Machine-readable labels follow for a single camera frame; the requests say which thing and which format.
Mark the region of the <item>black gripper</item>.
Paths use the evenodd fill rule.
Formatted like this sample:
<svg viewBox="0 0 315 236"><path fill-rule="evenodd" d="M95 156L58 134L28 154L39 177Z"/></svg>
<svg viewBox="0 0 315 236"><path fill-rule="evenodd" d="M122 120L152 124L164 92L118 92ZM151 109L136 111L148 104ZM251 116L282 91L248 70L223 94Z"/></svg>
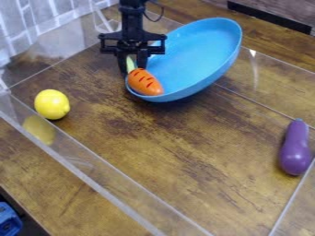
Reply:
<svg viewBox="0 0 315 236"><path fill-rule="evenodd" d="M118 67L120 73L126 76L127 55L136 54L136 65L147 68L148 56L166 53L164 34L147 32L143 28L143 17L146 8L143 6L120 6L122 30L111 33L102 33L99 39L102 42L103 53L118 55Z"/></svg>

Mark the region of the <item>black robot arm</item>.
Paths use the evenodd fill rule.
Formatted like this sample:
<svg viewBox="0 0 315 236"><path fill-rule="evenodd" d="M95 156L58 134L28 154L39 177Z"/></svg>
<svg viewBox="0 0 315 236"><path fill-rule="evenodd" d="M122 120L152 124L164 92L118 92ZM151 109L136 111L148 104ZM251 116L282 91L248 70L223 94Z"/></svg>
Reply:
<svg viewBox="0 0 315 236"><path fill-rule="evenodd" d="M120 73L126 76L127 56L136 56L136 64L147 67L148 59L154 54L166 53L164 34L152 33L143 28L143 18L147 18L146 3L151 0L119 0L119 12L122 16L122 30L111 33L100 33L100 52L110 53L118 58Z"/></svg>

